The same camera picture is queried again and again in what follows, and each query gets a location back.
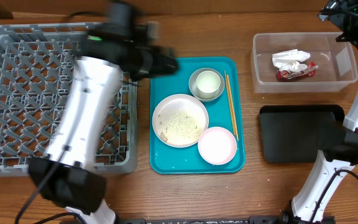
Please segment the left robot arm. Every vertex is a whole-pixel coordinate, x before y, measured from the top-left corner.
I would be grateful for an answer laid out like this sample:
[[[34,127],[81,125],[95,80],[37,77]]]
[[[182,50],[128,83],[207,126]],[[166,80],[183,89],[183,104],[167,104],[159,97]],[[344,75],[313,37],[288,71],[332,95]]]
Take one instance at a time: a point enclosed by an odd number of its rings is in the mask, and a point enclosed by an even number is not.
[[[42,157],[29,161],[35,194],[65,209],[78,223],[115,223],[104,200],[106,179],[94,169],[96,148],[113,94],[127,72],[131,80],[171,75],[178,70],[172,51],[152,45],[156,23],[137,24],[139,10],[114,1],[108,20],[80,41],[73,81],[60,124]]]

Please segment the grey bowl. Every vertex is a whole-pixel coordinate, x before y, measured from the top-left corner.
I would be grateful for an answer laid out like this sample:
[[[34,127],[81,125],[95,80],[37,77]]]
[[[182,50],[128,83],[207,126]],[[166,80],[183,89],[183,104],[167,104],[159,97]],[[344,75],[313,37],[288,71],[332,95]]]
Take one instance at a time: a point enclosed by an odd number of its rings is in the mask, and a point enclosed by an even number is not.
[[[203,71],[206,71],[206,70],[210,70],[210,71],[214,71],[216,72],[218,75],[219,75],[219,78],[220,78],[220,81],[221,81],[221,84],[220,84],[220,87],[219,87],[219,90],[215,93],[214,97],[212,99],[202,99],[200,98],[199,94],[198,94],[198,89],[196,87],[196,79],[197,79],[197,76],[203,72]],[[199,99],[200,101],[202,102],[210,102],[210,101],[213,101],[213,100],[216,100],[217,98],[219,98],[219,96],[223,93],[224,89],[225,89],[225,81],[224,81],[224,78],[223,76],[216,70],[212,69],[212,68],[201,68],[201,69],[198,69],[196,70],[195,72],[193,72],[193,74],[191,75],[190,79],[189,79],[189,89],[191,91],[191,94]]]

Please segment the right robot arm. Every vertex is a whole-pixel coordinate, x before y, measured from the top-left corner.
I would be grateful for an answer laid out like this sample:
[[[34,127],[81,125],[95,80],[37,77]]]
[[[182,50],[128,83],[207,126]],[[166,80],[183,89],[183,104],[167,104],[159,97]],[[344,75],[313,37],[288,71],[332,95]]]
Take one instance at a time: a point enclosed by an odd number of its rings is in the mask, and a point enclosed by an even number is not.
[[[342,30],[337,42],[349,42],[358,50],[358,1],[328,1],[319,11]],[[329,125],[321,131],[314,166],[300,192],[289,202],[277,223],[334,223],[324,210],[347,174],[358,165],[358,91],[342,126]]]

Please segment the white tissue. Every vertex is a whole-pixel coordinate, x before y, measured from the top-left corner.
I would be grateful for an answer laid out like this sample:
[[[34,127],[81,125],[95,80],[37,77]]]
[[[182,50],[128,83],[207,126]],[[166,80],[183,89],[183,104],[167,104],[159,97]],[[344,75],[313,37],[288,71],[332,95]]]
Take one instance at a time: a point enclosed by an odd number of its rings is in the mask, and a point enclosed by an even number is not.
[[[279,71],[300,72],[306,70],[307,65],[304,61],[310,58],[310,53],[293,49],[272,55],[272,63]]]

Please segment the red snack wrapper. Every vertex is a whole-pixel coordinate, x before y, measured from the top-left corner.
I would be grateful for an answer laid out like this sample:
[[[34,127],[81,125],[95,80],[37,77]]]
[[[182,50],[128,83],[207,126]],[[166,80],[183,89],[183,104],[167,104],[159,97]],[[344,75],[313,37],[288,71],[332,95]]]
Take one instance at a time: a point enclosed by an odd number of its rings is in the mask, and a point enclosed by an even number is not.
[[[287,80],[294,80],[297,78],[303,77],[313,77],[315,75],[316,70],[318,69],[317,64],[311,62],[305,70],[299,72],[289,72],[289,71],[279,71],[277,70],[276,76],[278,80],[287,81]]]

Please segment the white cup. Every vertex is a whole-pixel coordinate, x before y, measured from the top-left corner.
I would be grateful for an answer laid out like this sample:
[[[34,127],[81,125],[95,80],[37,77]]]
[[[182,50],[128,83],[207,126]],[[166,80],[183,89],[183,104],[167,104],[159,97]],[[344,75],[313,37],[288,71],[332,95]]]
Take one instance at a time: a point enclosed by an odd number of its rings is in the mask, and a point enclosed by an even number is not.
[[[198,94],[202,99],[212,99],[219,90],[221,81],[219,75],[210,70],[201,72],[196,79]]]

